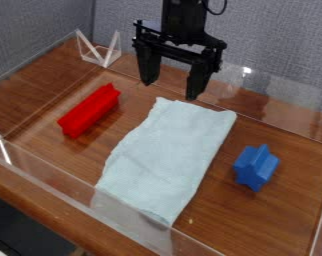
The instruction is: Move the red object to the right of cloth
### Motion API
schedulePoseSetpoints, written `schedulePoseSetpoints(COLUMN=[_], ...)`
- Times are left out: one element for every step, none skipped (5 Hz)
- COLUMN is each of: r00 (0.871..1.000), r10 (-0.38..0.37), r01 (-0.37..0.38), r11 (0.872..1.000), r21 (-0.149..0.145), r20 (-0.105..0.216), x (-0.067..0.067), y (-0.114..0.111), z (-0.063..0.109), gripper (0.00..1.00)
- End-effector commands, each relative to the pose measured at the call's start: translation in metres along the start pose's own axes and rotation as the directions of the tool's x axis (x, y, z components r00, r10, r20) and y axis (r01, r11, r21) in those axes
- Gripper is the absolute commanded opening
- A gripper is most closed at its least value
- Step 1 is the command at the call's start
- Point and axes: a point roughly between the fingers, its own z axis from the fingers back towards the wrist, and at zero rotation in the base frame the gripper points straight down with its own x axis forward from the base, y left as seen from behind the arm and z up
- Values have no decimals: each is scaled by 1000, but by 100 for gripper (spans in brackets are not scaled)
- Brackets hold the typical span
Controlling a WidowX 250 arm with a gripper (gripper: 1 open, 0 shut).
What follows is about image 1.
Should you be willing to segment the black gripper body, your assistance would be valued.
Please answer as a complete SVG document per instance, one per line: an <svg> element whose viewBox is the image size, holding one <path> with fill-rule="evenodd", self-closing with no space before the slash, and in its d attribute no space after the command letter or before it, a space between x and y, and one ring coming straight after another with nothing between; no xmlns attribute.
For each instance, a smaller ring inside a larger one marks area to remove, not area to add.
<svg viewBox="0 0 322 256"><path fill-rule="evenodd" d="M163 0L162 20L136 20L134 48L147 45L163 57L190 64L209 64L218 72L227 43L206 31L207 16L222 16L229 0L221 10L210 7L210 0Z"/></svg>

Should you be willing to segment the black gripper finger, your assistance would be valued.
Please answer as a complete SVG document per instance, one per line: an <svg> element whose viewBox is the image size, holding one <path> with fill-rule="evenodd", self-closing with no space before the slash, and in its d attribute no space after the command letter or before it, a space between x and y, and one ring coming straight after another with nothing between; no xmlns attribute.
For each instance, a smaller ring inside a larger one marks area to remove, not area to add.
<svg viewBox="0 0 322 256"><path fill-rule="evenodd" d="M147 45L136 48L140 78L146 86L151 85L161 75L162 56Z"/></svg>
<svg viewBox="0 0 322 256"><path fill-rule="evenodd" d="M195 100L205 92L214 69L209 64L194 64L187 78L186 99Z"/></svg>

